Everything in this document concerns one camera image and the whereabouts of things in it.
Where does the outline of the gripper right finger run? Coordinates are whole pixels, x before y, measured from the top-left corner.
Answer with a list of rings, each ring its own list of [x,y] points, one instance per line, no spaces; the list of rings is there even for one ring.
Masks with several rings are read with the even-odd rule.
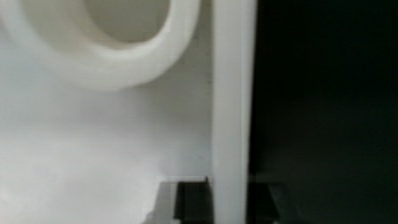
[[[247,224],[287,224],[291,203],[286,185],[280,183],[248,184]]]

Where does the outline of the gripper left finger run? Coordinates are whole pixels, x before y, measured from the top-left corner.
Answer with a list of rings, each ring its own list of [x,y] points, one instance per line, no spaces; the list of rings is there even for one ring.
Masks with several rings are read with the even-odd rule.
[[[149,224],[213,224],[213,194],[206,178],[159,183]]]

